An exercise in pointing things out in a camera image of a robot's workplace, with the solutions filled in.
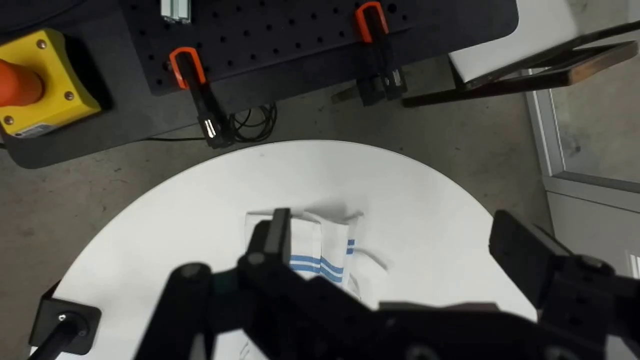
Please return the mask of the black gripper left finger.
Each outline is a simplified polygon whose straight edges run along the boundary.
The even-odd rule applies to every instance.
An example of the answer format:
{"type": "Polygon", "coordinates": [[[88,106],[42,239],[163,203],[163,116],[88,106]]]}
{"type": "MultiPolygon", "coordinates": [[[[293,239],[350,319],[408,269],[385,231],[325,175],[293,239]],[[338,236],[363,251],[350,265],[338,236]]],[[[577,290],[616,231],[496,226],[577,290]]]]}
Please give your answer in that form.
{"type": "Polygon", "coordinates": [[[242,256],[245,266],[265,266],[290,262],[290,210],[275,209],[269,220],[260,220],[248,243],[248,251],[242,256]]]}

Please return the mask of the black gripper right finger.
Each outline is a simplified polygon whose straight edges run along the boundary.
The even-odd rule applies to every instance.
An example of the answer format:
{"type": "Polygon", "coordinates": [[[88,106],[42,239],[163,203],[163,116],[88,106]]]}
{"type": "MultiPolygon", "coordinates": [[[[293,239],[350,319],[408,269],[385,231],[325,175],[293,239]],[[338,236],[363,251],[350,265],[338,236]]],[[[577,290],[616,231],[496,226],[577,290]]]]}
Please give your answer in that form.
{"type": "Polygon", "coordinates": [[[533,308],[543,307],[554,272],[570,256],[546,231],[496,210],[488,251],[533,308]]]}

